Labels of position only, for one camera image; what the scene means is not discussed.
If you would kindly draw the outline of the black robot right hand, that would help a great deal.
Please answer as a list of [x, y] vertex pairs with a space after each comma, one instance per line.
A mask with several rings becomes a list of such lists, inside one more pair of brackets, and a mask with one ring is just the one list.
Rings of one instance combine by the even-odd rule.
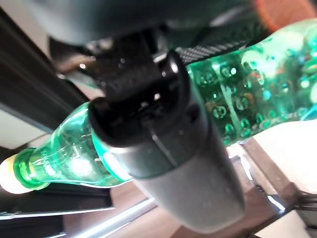
[[203, 99], [180, 56], [155, 63], [142, 32], [199, 29], [249, 0], [30, 0], [28, 8], [63, 46], [95, 56], [105, 96], [82, 104], [12, 169], [22, 186], [112, 187], [122, 169], [180, 223], [209, 234], [245, 215], [244, 193]]

